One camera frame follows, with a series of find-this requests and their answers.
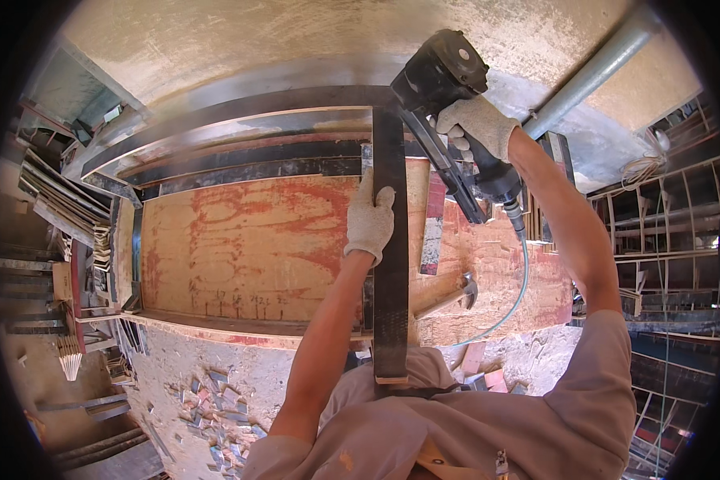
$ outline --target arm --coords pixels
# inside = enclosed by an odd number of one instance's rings
[[[374,255],[363,250],[347,255],[336,282],[328,289],[298,345],[286,400],[270,435],[295,436],[314,443],[320,413],[342,376],[355,308],[373,261]]]
[[[485,97],[459,100],[438,118],[439,133],[454,137],[457,148],[469,149],[460,138],[468,131],[493,156],[518,170],[547,217],[560,258],[586,301],[586,311],[621,312],[616,263],[605,226],[581,194],[520,123],[505,117]]]
[[[394,191],[385,187],[373,205],[373,169],[368,169],[347,212],[346,258],[298,345],[286,400],[270,436],[315,442],[320,414],[342,376],[362,284],[368,269],[382,261],[382,250],[392,236],[393,203]]]
[[[509,138],[509,162],[539,201],[560,258],[586,301],[587,313],[621,312],[612,247],[592,207],[520,128],[513,129]]]

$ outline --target hammer head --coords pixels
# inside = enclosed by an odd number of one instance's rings
[[[478,299],[478,284],[472,280],[472,273],[464,274],[467,285],[464,287],[464,298],[467,300],[467,310],[472,309],[472,305]]]

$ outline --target work glove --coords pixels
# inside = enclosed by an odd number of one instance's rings
[[[373,168],[368,168],[347,209],[349,242],[344,247],[345,256],[353,250],[365,250],[376,257],[372,266],[382,262],[382,250],[394,230],[393,203],[394,190],[384,187],[376,195],[376,206],[373,206]]]
[[[473,161],[469,142],[464,138],[464,130],[482,143],[494,157],[509,161],[509,136],[520,122],[507,118],[484,96],[457,100],[444,108],[435,125],[439,134],[446,134],[454,146],[462,150],[467,161]]]

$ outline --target air hose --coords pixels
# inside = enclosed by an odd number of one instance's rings
[[[520,294],[518,295],[518,299],[514,302],[514,305],[512,305],[512,308],[509,309],[509,312],[507,312],[507,314],[504,315],[504,317],[495,325],[493,325],[488,330],[483,331],[476,336],[473,336],[469,340],[454,343],[452,346],[463,346],[467,345],[468,343],[475,342],[499,328],[501,324],[506,322],[507,319],[511,317],[512,314],[518,309],[518,306],[522,301],[523,296],[525,295],[525,290],[528,288],[528,242],[526,241],[525,223],[523,222],[522,218],[523,213],[517,201],[513,201],[510,204],[504,204],[504,211],[507,213],[507,216],[512,221],[512,225],[515,227],[515,233],[518,235],[518,240],[523,246],[523,285],[520,288]]]

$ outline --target wooden handle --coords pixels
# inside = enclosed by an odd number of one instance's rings
[[[435,303],[434,305],[423,309],[421,312],[414,315],[414,318],[416,320],[424,318],[428,315],[431,315],[432,313],[437,312],[438,310],[445,308],[446,306],[452,305],[453,303],[460,301],[463,297],[464,297],[463,290],[459,290],[458,292],[453,292],[453,293],[451,293],[451,295],[448,295],[445,298],[443,298],[440,302]]]

